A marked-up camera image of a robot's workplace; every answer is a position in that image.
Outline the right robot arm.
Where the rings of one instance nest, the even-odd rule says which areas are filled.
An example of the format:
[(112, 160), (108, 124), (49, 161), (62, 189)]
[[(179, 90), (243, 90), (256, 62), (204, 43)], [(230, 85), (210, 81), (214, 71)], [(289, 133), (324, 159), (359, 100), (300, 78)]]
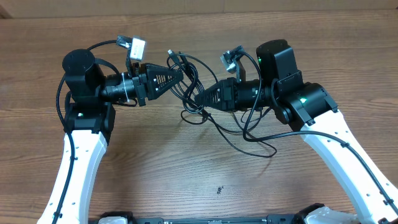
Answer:
[(280, 218), (281, 223), (396, 223), (397, 188), (367, 155), (346, 124), (331, 95), (318, 83), (304, 82), (292, 47), (271, 40), (256, 50), (259, 78), (247, 81), (240, 63), (242, 47), (222, 56), (232, 77), (199, 93), (195, 101), (220, 111), (268, 107), (324, 161), (351, 200), (355, 212), (331, 210), (315, 203)]

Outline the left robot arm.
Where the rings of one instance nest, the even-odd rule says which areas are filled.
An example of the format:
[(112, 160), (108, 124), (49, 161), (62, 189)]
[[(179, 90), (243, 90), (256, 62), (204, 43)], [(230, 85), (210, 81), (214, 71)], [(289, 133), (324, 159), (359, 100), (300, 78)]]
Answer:
[(65, 132), (63, 157), (49, 202), (39, 223), (88, 223), (91, 194), (99, 164), (109, 145), (115, 105), (135, 100), (145, 105), (182, 81), (182, 72), (153, 63), (127, 64), (105, 76), (101, 66), (113, 68), (88, 49), (68, 53), (62, 62), (62, 84), (70, 91), (59, 117)]

